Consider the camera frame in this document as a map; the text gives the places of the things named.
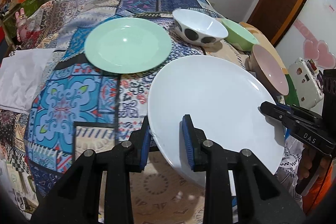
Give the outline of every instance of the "orange sleeve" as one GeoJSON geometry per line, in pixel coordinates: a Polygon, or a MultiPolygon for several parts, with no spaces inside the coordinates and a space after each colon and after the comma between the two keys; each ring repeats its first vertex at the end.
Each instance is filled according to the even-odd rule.
{"type": "Polygon", "coordinates": [[[331,184],[332,184],[332,176],[333,173],[333,165],[330,166],[327,177],[325,179],[325,182],[322,186],[321,192],[319,196],[317,197],[316,201],[314,202],[316,195],[318,194],[320,187],[322,185],[322,182],[324,180],[324,177],[318,178],[317,181],[314,183],[314,185],[309,190],[309,193],[306,196],[302,197],[302,205],[303,205],[303,211],[305,213],[308,213],[308,210],[310,209],[312,203],[314,202],[313,206],[311,207],[311,210],[313,210],[317,204],[320,203],[320,201],[323,199],[325,194],[328,192],[331,184]]]}

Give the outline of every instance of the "mint green oval plate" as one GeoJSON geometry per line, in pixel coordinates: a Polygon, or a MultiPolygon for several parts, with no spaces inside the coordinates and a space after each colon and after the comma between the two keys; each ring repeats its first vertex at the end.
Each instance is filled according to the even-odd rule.
{"type": "Polygon", "coordinates": [[[117,18],[96,27],[84,44],[86,58],[113,73],[136,73],[166,60],[171,39],[159,25],[141,18],[117,18]]]}

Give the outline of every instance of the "black handle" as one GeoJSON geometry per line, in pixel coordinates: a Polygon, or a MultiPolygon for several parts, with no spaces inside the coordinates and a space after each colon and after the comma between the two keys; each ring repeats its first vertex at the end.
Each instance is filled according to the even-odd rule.
{"type": "Polygon", "coordinates": [[[308,194],[310,188],[313,186],[320,174],[320,162],[323,158],[321,153],[316,153],[312,162],[312,167],[309,169],[309,177],[299,180],[295,191],[299,195],[305,196],[308,194]]]}

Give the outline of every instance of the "pink wall decal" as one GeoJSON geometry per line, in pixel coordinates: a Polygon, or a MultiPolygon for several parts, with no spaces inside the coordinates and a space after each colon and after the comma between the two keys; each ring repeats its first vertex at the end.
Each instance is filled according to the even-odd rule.
{"type": "Polygon", "coordinates": [[[304,36],[303,58],[317,61],[317,65],[324,69],[333,69],[336,66],[335,56],[329,52],[328,45],[323,40],[318,41],[310,30],[300,21],[293,24],[304,36]]]}

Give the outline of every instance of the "white bowl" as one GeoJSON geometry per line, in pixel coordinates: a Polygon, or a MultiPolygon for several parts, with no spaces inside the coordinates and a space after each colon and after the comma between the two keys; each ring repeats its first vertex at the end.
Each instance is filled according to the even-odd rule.
{"type": "Polygon", "coordinates": [[[173,11],[173,17],[176,33],[190,44],[211,46],[228,36],[228,31],[220,22],[201,12],[177,9],[173,11]]]}

